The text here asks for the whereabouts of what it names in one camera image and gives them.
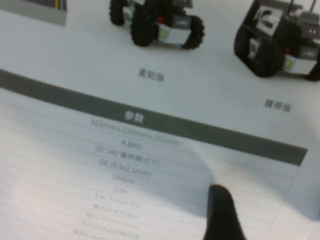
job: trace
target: dark gray banner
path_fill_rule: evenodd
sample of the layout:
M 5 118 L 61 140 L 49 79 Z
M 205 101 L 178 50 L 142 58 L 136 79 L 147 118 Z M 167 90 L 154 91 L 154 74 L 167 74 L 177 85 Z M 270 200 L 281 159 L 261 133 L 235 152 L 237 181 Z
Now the dark gray banner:
M 0 70 L 0 87 L 87 114 L 300 166 L 307 149 L 86 95 Z

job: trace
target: white background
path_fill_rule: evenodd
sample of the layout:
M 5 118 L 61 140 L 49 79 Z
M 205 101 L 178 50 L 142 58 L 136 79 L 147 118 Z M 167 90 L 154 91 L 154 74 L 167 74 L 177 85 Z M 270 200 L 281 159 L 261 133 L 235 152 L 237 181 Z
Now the white background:
M 133 45 L 105 0 L 69 0 L 66 28 L 0 12 L 0 68 L 101 98 L 308 148 L 270 239 L 303 239 L 319 211 L 318 83 L 255 77 L 233 54 L 250 0 L 198 0 L 206 37 L 195 51 Z M 307 7 L 311 1 L 304 1 Z M 165 73 L 164 83 L 139 78 Z M 292 104 L 290 113 L 264 107 Z

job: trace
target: black wheel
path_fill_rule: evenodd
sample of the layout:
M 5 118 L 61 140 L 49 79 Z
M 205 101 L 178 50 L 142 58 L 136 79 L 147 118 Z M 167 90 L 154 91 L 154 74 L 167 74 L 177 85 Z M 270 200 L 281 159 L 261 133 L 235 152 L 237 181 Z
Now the black wheel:
M 157 15 L 151 8 L 141 6 L 135 9 L 131 23 L 131 36 L 134 44 L 149 46 L 157 38 Z
M 186 40 L 185 44 L 182 45 L 183 49 L 193 50 L 200 46 L 205 36 L 205 26 L 201 18 L 198 16 L 191 16 L 191 33 Z
M 313 69 L 311 72 L 305 76 L 305 79 L 311 81 L 311 82 L 318 82 L 320 81 L 320 54 L 317 58 L 317 63 L 314 65 Z
M 126 4 L 125 0 L 110 1 L 110 20 L 114 25 L 122 26 L 125 24 L 123 8 Z
M 249 55 L 250 37 L 248 30 L 242 25 L 234 39 L 234 54 L 244 62 L 247 61 Z
M 273 77 L 282 68 L 284 59 L 277 43 L 262 41 L 252 61 L 252 71 L 261 78 Z

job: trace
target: robot car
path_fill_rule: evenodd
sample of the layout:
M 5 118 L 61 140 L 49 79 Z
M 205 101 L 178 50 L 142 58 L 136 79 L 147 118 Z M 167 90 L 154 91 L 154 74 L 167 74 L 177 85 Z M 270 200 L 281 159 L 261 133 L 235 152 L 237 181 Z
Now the robot car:
M 320 80 L 320 16 L 294 1 L 254 0 L 234 40 L 234 53 L 258 77 L 283 71 Z
M 111 0 L 110 20 L 130 25 L 133 43 L 149 46 L 154 40 L 193 50 L 203 42 L 204 24 L 198 16 L 187 15 L 192 0 Z

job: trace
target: white paper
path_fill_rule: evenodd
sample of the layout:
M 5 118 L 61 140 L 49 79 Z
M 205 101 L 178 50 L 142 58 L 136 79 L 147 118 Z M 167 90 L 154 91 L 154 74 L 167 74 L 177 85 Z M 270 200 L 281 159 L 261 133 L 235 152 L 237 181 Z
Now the white paper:
M 317 240 L 320 236 L 320 218 L 314 223 L 306 240 Z
M 193 52 L 134 46 L 129 31 L 111 25 L 104 0 L 70 0 L 66 28 L 1 11 L 1 69 L 308 152 L 296 167 L 1 90 L 0 238 L 88 239 L 79 236 L 83 232 L 103 240 L 135 234 L 142 240 L 198 240 L 206 218 L 197 213 L 205 214 L 205 191 L 215 180 L 231 190 L 249 240 L 305 239 L 320 210 L 320 87 L 296 78 L 253 76 L 233 54 L 235 33 L 251 1 L 239 4 L 194 2 L 192 11 L 204 19 L 206 37 Z M 164 73 L 164 83 L 139 78 L 141 68 Z M 267 109 L 267 99 L 291 104 L 292 110 Z M 93 127 L 93 118 L 180 145 Z M 143 149 L 127 149 L 123 140 Z M 102 157 L 115 158 L 96 153 L 97 145 L 152 156 L 160 166 L 130 162 L 144 175 L 115 171 L 99 165 Z M 112 180 L 114 174 L 122 181 Z M 119 236 L 119 230 L 133 234 Z

